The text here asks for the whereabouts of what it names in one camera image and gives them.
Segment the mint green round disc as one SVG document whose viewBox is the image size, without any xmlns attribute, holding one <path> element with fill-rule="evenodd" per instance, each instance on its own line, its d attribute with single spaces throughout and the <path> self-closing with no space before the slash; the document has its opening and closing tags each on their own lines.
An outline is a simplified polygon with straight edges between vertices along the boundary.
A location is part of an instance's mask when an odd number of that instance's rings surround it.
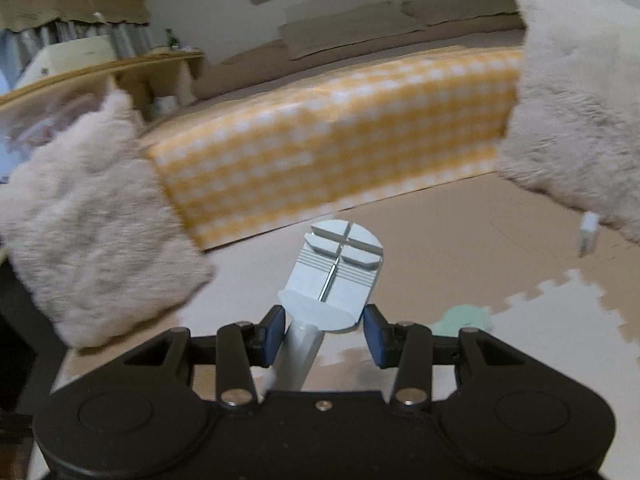
<svg viewBox="0 0 640 480">
<path fill-rule="evenodd" d="M 491 332 L 494 326 L 490 309 L 460 304 L 447 310 L 439 321 L 430 325 L 434 335 L 445 337 L 457 337 L 462 328 L 478 328 L 484 332 Z"/>
</svg>

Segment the white fluffy cushion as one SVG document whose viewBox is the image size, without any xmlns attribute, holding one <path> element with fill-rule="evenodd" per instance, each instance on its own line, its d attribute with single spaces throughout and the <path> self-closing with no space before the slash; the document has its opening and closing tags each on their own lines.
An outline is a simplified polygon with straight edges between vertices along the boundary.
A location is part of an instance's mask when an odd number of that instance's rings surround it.
<svg viewBox="0 0 640 480">
<path fill-rule="evenodd" d="M 497 171 L 639 239 L 639 0 L 516 0 L 518 102 Z"/>
<path fill-rule="evenodd" d="M 140 148 L 130 97 L 109 93 L 1 189 L 1 238 L 70 348 L 96 348 L 213 277 Z"/>
</svg>

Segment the white usb charger plug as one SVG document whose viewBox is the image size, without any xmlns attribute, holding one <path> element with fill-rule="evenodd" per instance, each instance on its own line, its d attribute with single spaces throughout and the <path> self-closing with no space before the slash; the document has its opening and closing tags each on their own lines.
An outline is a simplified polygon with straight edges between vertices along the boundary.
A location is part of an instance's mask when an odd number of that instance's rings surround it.
<svg viewBox="0 0 640 480">
<path fill-rule="evenodd" d="M 592 254 L 596 246 L 600 228 L 600 216 L 592 211 L 582 215 L 582 221 L 577 235 L 577 250 L 579 257 Z"/>
</svg>

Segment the yellow gingham mattress edge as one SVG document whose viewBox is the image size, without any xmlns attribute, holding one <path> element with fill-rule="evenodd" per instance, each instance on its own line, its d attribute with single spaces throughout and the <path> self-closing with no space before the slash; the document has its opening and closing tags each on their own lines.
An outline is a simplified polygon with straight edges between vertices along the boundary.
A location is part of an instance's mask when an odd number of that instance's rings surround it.
<svg viewBox="0 0 640 480">
<path fill-rule="evenodd" d="M 488 174 L 523 60 L 520 47 L 453 47 L 332 70 L 202 110 L 146 151 L 212 249 Z"/>
</svg>

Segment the wooden shelf unit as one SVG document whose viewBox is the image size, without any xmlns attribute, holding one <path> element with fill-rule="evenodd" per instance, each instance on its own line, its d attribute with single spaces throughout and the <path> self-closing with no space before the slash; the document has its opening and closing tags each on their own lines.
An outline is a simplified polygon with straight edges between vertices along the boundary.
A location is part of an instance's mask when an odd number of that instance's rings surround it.
<svg viewBox="0 0 640 480">
<path fill-rule="evenodd" d="M 192 82 L 202 72 L 205 55 L 200 51 L 172 52 L 126 58 L 28 84 L 1 97 L 1 121 L 14 122 L 22 116 L 32 116 L 81 93 L 104 96 L 122 89 L 131 96 L 134 107 L 146 122 L 155 122 L 160 114 L 152 110 L 158 98 L 174 96 L 178 107 L 193 104 L 196 97 Z"/>
</svg>

